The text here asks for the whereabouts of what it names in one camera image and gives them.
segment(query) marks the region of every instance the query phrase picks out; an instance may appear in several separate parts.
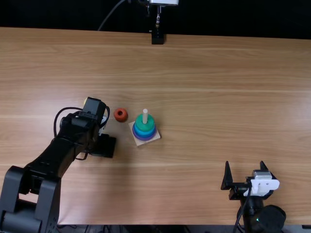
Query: green ring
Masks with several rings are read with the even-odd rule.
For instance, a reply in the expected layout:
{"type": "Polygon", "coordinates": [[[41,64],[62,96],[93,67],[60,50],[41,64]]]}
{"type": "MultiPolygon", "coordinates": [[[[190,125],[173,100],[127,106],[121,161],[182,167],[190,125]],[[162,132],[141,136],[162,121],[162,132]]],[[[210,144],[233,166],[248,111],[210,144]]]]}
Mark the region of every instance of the green ring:
{"type": "Polygon", "coordinates": [[[135,125],[139,130],[144,131],[144,132],[148,132],[148,131],[153,129],[153,127],[155,125],[155,120],[151,115],[148,114],[147,124],[144,124],[144,123],[142,123],[142,114],[140,114],[136,118],[135,125]]]}

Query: black background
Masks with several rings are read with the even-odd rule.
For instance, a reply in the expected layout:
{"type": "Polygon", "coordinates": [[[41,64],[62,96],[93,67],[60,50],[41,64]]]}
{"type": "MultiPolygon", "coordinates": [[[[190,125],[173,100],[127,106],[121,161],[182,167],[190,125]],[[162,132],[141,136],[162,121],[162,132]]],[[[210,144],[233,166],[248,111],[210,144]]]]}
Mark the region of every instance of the black background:
{"type": "MultiPolygon", "coordinates": [[[[1,0],[0,26],[97,30],[118,0],[1,0]]],[[[146,7],[122,3],[103,31],[148,32],[146,7]]],[[[164,33],[311,38],[311,0],[180,0],[164,33]]]]}

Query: purple ring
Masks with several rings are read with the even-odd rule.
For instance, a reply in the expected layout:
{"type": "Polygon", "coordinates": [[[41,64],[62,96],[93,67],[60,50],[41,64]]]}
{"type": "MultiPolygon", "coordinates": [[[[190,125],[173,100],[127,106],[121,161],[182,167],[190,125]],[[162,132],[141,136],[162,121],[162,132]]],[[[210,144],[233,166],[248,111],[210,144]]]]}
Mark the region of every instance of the purple ring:
{"type": "Polygon", "coordinates": [[[144,138],[144,137],[139,137],[139,136],[136,134],[136,132],[135,132],[135,130],[134,130],[134,125],[133,125],[133,127],[132,127],[132,132],[133,132],[135,138],[137,138],[138,140],[140,140],[140,141],[148,141],[148,140],[152,139],[152,138],[155,136],[157,130],[156,130],[156,126],[155,126],[155,133],[154,133],[153,135],[151,135],[150,137],[145,137],[145,138],[144,138]]]}

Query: wooden base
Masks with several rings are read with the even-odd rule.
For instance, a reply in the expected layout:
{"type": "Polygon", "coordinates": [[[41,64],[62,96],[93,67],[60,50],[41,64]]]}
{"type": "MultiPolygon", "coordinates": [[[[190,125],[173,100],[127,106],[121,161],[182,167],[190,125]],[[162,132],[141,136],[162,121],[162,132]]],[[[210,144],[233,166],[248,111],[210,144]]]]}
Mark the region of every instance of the wooden base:
{"type": "Polygon", "coordinates": [[[156,134],[155,134],[155,136],[154,136],[152,139],[150,139],[150,140],[148,140],[148,141],[141,141],[141,140],[137,139],[137,138],[134,136],[133,130],[132,130],[134,123],[135,123],[134,121],[131,122],[131,123],[128,123],[128,126],[130,127],[131,134],[133,135],[134,140],[135,140],[135,142],[136,142],[136,145],[137,145],[138,147],[141,146],[141,145],[144,145],[144,144],[147,144],[147,143],[150,143],[150,142],[159,140],[159,139],[161,138],[161,136],[160,136],[160,134],[159,134],[159,131],[156,129],[156,134]]]}

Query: white bracket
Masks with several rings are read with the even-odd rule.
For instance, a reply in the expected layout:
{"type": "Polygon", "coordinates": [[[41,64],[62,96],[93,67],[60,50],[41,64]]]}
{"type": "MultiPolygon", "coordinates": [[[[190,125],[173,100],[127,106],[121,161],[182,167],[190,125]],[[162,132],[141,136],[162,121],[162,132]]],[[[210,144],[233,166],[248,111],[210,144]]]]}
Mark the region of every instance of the white bracket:
{"type": "MultiPolygon", "coordinates": [[[[107,119],[107,116],[106,116],[106,115],[103,115],[101,124],[103,124],[103,123],[105,122],[106,119],[107,119]]],[[[106,127],[106,125],[104,125],[101,129],[99,129],[99,131],[98,131],[98,136],[102,135],[102,133],[103,133],[105,127],[106,127]]]]}
{"type": "MultiPolygon", "coordinates": [[[[280,181],[274,179],[252,179],[252,191],[251,191],[251,196],[259,196],[263,197],[267,193],[270,192],[270,190],[276,190],[278,189],[280,185],[280,181]]],[[[243,194],[245,197],[247,196],[248,189],[247,191],[243,194]]]]}

